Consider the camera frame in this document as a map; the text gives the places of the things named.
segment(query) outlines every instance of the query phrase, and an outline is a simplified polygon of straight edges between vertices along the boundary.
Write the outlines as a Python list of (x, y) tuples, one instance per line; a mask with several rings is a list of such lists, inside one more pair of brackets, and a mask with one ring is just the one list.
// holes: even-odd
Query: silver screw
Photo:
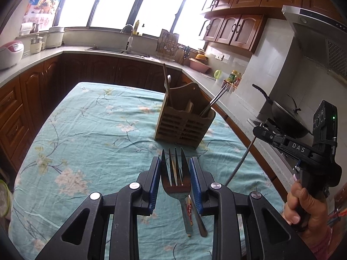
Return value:
[(140, 187), (140, 184), (138, 182), (133, 182), (129, 185), (129, 188), (136, 190)]
[(218, 183), (218, 182), (213, 182), (212, 184), (211, 184), (211, 188), (213, 188), (213, 189), (215, 189), (215, 190), (218, 190), (218, 189), (220, 189), (222, 187), (222, 185), (220, 184), (220, 183)]
[(252, 192), (250, 195), (252, 196), (252, 198), (255, 198), (255, 199), (260, 199), (261, 198), (261, 193), (260, 192)]
[(90, 199), (92, 199), (92, 200), (97, 200), (97, 199), (100, 198), (100, 196), (101, 196), (100, 193), (98, 193), (98, 192), (93, 192), (93, 193), (90, 194), (89, 197), (90, 197)]

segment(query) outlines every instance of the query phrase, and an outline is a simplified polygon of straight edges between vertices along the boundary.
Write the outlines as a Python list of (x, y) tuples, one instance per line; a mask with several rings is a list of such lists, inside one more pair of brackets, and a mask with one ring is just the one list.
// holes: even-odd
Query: floral tablecloth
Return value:
[[(15, 182), (9, 236), (25, 259), (35, 259), (90, 193), (119, 191), (148, 170), (163, 148), (175, 147), (153, 139), (163, 98), (143, 89), (82, 82), (58, 105)], [(224, 183), (246, 148), (217, 114), (199, 147), (184, 150), (188, 159), (197, 156), (203, 170)], [(282, 210), (279, 194), (251, 154), (229, 186), (244, 194), (258, 190)], [(171, 260), (174, 253), (177, 260), (187, 255), (210, 260), (213, 218), (203, 221), (208, 237), (200, 236), (193, 218), (194, 234), (188, 238), (178, 200), (167, 196), (160, 184), (154, 213), (138, 217), (140, 258)], [(240, 230), (244, 242), (241, 223)]]

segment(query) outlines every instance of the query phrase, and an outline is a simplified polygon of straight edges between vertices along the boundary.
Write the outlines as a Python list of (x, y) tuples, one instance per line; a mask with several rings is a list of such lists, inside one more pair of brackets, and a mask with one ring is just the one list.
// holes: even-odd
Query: sink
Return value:
[(107, 47), (93, 47), (86, 49), (87, 51), (99, 51), (99, 52), (111, 52), (111, 53), (118, 53), (118, 54), (124, 54), (124, 55), (131, 55), (136, 57), (150, 57), (150, 55), (142, 54), (139, 52), (127, 52), (124, 49), (116, 49), (116, 48), (107, 48)]

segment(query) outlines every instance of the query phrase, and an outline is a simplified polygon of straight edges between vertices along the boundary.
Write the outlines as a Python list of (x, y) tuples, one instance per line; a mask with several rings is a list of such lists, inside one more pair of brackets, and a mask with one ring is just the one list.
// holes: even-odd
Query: rice cooker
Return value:
[(23, 56), (24, 45), (20, 41), (11, 41), (0, 47), (0, 70), (16, 65)]
[(61, 46), (64, 36), (64, 27), (53, 26), (48, 29), (46, 48), (57, 48)]

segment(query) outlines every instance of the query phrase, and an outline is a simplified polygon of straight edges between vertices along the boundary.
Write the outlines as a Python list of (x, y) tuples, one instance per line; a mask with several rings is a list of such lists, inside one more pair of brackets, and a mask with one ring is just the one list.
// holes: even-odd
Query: range hood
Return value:
[(347, 26), (304, 8), (283, 6), (301, 52), (333, 70), (347, 85)]

